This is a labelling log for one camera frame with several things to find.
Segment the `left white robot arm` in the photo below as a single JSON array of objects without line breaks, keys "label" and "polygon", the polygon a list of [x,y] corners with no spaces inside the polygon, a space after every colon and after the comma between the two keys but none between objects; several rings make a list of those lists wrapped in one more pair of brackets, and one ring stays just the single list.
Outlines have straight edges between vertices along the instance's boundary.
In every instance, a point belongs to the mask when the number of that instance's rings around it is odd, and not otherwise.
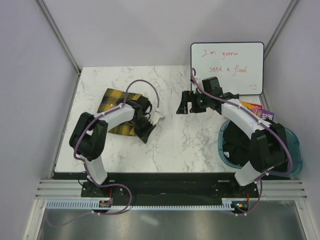
[{"label": "left white robot arm", "polygon": [[127,100],[95,115],[83,112],[69,139],[74,159],[83,162],[87,178],[93,182],[92,191],[99,197],[106,196],[110,191],[110,185],[105,181],[108,173],[102,161],[107,133],[123,123],[131,124],[134,133],[143,143],[147,143],[156,127],[147,119],[143,107],[137,101]]}]

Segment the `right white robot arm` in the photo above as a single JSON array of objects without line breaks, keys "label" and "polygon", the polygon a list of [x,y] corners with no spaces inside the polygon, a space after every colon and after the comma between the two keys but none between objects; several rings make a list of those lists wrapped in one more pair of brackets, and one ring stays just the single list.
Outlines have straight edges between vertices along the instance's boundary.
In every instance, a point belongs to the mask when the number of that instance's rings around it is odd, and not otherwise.
[{"label": "right white robot arm", "polygon": [[233,122],[249,139],[247,163],[238,170],[229,191],[235,197],[247,191],[247,185],[257,182],[264,175],[274,173],[275,168],[287,163],[287,173],[293,168],[288,149],[285,127],[279,123],[263,120],[249,111],[238,94],[224,92],[217,77],[202,80],[190,79],[196,90],[185,90],[176,111],[178,115],[205,113],[208,108]]}]

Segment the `yellow plaid flannel shirt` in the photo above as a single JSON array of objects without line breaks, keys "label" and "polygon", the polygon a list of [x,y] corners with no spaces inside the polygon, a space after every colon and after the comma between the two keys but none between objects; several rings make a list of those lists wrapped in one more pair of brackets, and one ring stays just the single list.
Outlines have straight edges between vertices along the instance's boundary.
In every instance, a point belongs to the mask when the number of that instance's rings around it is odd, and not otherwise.
[{"label": "yellow plaid flannel shirt", "polygon": [[[124,91],[108,88],[102,97],[102,100],[98,107],[97,112],[101,113],[101,112],[115,108],[116,106],[118,106],[120,103],[123,102],[124,98],[125,98]],[[137,102],[142,106],[144,111],[149,107],[149,99],[144,97],[140,93],[129,92],[127,94],[126,100]],[[108,130],[108,133],[122,135],[122,136],[136,136],[134,127],[129,122],[124,122],[119,124],[118,126]]]}]

